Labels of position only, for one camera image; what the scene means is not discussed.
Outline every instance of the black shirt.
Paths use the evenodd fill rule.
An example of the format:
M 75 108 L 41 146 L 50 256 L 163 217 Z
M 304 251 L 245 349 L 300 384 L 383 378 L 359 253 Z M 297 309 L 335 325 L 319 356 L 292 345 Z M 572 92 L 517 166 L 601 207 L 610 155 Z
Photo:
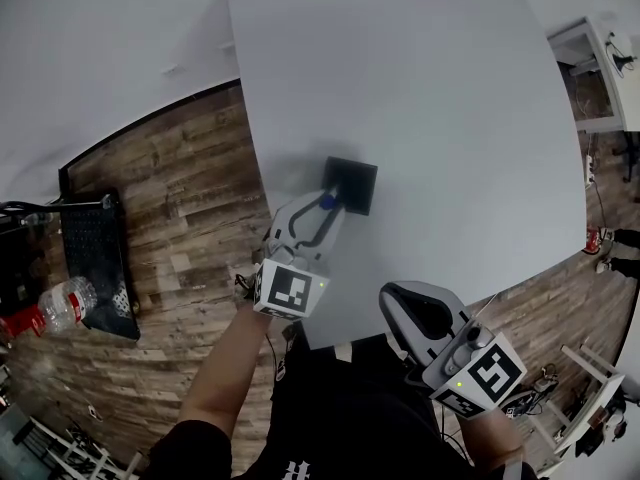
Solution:
M 441 439 L 430 404 L 398 375 L 324 357 L 288 353 L 285 359 L 265 448 L 239 478 L 478 478 Z M 516 465 L 516 476 L 509 468 L 485 478 L 536 478 L 527 464 Z M 151 450 L 143 478 L 230 476 L 229 438 L 209 423 L 185 421 Z

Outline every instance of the white table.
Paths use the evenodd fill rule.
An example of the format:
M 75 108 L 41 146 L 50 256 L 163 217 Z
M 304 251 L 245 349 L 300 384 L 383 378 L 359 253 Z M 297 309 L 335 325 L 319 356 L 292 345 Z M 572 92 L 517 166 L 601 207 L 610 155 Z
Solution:
M 379 167 L 305 323 L 312 347 L 386 331 L 387 281 L 468 304 L 584 247 L 575 124 L 526 0 L 229 5 L 271 212 L 316 190 L 329 155 Z
M 584 62 L 589 71 L 600 71 L 602 79 L 611 101 L 612 116 L 595 119 L 583 119 L 576 122 L 578 130 L 587 133 L 610 132 L 624 130 L 627 132 L 640 131 L 640 63 L 636 61 L 636 69 L 622 71 L 621 77 L 611 63 L 608 55 L 613 53 L 609 48 L 607 53 L 606 42 L 609 33 L 621 52 L 626 55 L 634 55 L 629 36 L 624 31 L 612 24 L 592 18 L 585 18 L 569 30 L 549 38 L 551 47 L 556 52 L 559 61 L 566 62 L 567 55 L 574 55 L 573 62 Z
M 547 407 L 565 426 L 562 437 L 559 441 L 555 441 L 553 439 L 536 416 L 529 416 L 530 421 L 536 427 L 538 432 L 540 432 L 542 438 L 556 454 L 576 443 L 585 435 L 589 430 L 589 420 L 591 417 L 598 411 L 598 409 L 605 407 L 609 403 L 624 380 L 623 374 L 619 373 L 613 365 L 602 359 L 602 357 L 594 353 L 591 349 L 583 345 L 580 347 L 580 351 L 587 356 L 587 358 L 592 359 L 597 365 L 611 373 L 611 376 L 607 377 L 605 374 L 598 371 L 584 357 L 574 352 L 569 347 L 562 347 L 562 352 L 580 365 L 587 373 L 600 382 L 602 386 L 597 393 L 589 397 L 587 403 L 584 404 L 578 415 L 572 420 L 569 420 L 552 402 L 547 402 Z

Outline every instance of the human arm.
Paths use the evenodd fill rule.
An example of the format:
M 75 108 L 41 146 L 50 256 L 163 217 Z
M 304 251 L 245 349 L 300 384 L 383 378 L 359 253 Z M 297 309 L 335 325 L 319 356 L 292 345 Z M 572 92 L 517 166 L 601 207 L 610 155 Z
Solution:
M 250 303 L 238 309 L 200 366 L 178 422 L 205 421 L 231 438 L 270 323 L 271 317 L 256 313 Z
M 462 437 L 476 469 L 488 474 L 511 461 L 524 459 L 518 429 L 499 409 L 473 420 L 459 418 Z

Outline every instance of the wooden floor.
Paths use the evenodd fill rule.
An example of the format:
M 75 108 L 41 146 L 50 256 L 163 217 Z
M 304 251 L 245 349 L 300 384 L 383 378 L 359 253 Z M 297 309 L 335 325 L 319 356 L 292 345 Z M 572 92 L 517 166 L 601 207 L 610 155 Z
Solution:
M 580 141 L 585 151 L 588 137 Z M 622 182 L 623 158 L 611 155 L 621 143 L 618 134 L 604 134 L 591 144 L 592 154 L 597 149 L 598 187 L 609 226 L 640 228 L 640 205 L 633 204 L 636 186 Z M 22 405 L 59 432 L 72 418 L 126 463 L 135 449 L 148 452 L 175 422 L 200 362 L 235 312 L 234 274 L 251 271 L 251 252 L 269 226 L 241 88 L 155 117 L 99 147 L 69 174 L 75 191 L 115 187 L 120 192 L 142 337 L 133 343 L 82 328 L 58 338 L 26 333 L 14 343 L 8 363 Z M 587 202 L 589 220 L 602 224 L 595 188 L 588 190 Z M 536 224 L 553 227 L 554 216 L 540 215 Z M 47 247 L 48 280 L 55 283 L 65 276 L 55 232 Z M 614 252 L 640 257 L 622 246 Z M 570 400 L 584 378 L 560 346 L 577 348 L 589 339 L 591 348 L 613 360 L 630 317 L 636 283 L 615 273 L 596 275 L 597 261 L 577 253 L 499 294 L 481 315 L 509 336 L 529 368 L 529 379 L 543 365 L 556 363 L 560 404 Z M 281 357 L 282 339 L 277 332 L 271 335 Z M 234 434 L 235 473 L 262 449 L 272 382 L 271 350 L 265 343 Z M 102 423 L 89 417 L 88 403 Z M 451 415 L 446 427 L 456 432 Z M 540 467 L 549 452 L 526 422 L 521 428 L 529 460 Z

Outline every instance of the plastic water bottle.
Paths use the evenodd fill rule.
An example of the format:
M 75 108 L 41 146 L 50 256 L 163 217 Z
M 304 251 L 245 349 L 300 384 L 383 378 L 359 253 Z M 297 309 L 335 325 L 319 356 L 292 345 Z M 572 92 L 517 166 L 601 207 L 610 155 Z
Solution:
M 93 285 L 84 277 L 74 277 L 44 292 L 38 301 L 38 309 L 45 319 L 45 330 L 58 334 L 73 329 L 97 302 Z

